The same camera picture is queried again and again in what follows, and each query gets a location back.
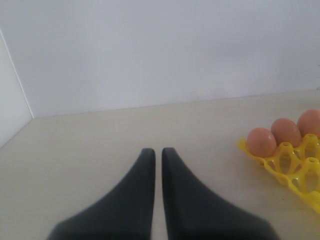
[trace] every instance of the white wall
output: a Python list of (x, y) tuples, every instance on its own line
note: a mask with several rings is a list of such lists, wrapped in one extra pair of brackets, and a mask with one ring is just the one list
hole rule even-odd
[(320, 86), (318, 0), (2, 0), (36, 117)]
[(31, 119), (0, 30), (0, 148)]

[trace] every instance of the egg carton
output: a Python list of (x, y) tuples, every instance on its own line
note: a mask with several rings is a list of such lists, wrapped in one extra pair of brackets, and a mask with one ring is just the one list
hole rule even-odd
[(305, 135), (297, 147), (282, 142), (273, 156), (265, 158), (252, 155), (245, 139), (239, 140), (238, 147), (320, 214), (320, 139), (316, 135)]

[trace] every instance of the brown egg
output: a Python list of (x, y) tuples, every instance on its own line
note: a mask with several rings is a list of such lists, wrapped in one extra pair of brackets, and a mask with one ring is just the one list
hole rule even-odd
[(271, 133), (274, 135), (276, 143), (287, 142), (298, 147), (301, 141), (301, 134), (298, 126), (288, 118), (279, 118), (271, 126)]
[(315, 134), (320, 138), (320, 111), (317, 109), (309, 109), (305, 111), (299, 118), (297, 123), (302, 137), (306, 134)]
[(271, 157), (277, 147), (274, 135), (266, 128), (257, 127), (253, 129), (246, 138), (249, 152), (257, 157)]

